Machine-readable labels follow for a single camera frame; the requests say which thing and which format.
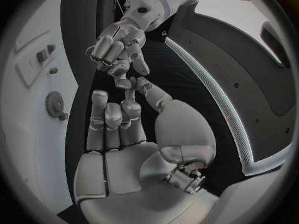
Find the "white light strip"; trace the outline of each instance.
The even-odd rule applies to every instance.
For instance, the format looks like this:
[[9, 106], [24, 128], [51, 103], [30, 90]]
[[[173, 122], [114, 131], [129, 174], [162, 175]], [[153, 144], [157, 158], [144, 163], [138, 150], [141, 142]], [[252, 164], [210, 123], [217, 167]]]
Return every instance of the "white light strip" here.
[[168, 37], [166, 38], [165, 43], [188, 65], [188, 67], [201, 80], [201, 82], [210, 92], [218, 107], [220, 108], [222, 115], [224, 116], [234, 138], [244, 175], [256, 175], [282, 165], [284, 163], [285, 156], [287, 155], [290, 145], [280, 152], [272, 155], [271, 157], [260, 160], [258, 162], [254, 162], [250, 141], [244, 125], [236, 109], [234, 108], [233, 104], [231, 103], [223, 89], [207, 72], [207, 70], [181, 46], [179, 46]]

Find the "led strip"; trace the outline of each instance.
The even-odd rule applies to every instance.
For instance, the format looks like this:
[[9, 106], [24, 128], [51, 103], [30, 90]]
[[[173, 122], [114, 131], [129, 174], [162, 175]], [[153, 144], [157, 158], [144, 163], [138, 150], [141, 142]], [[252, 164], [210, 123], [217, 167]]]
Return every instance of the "led strip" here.
[[204, 86], [212, 95], [218, 107], [220, 108], [222, 115], [224, 116], [234, 138], [239, 158], [242, 164], [242, 172], [244, 173], [244, 175], [256, 175], [282, 165], [284, 163], [285, 156], [290, 145], [269, 158], [260, 160], [258, 162], [254, 162], [253, 153], [251, 150], [251, 145], [246, 130], [242, 124], [242, 121], [236, 109], [232, 105], [231, 101], [229, 100], [228, 96], [225, 94], [223, 89], [216, 82], [216, 80], [207, 72], [207, 70], [181, 46], [179, 46], [177, 43], [175, 43], [168, 37], [166, 38], [165, 43], [195, 73], [195, 75], [204, 84]]

